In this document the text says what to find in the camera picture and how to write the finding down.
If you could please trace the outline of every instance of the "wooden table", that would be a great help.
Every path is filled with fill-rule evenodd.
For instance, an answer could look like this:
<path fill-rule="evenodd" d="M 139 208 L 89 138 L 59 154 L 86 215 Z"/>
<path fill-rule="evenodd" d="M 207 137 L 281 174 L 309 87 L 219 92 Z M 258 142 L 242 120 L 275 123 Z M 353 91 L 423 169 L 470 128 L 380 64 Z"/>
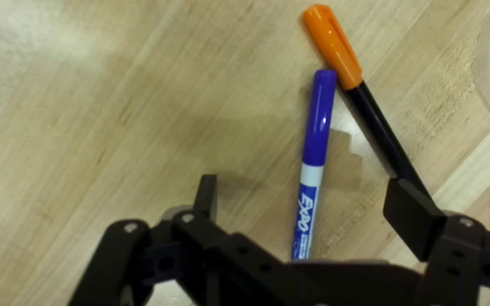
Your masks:
<path fill-rule="evenodd" d="M 443 210 L 490 228 L 490 0 L 331 2 Z M 309 2 L 0 0 L 0 305 L 65 305 L 116 220 L 159 223 L 220 176 L 220 220 L 288 259 L 312 75 Z M 343 101 L 314 259 L 418 261 Z M 156 295 L 188 305 L 176 286 Z"/>

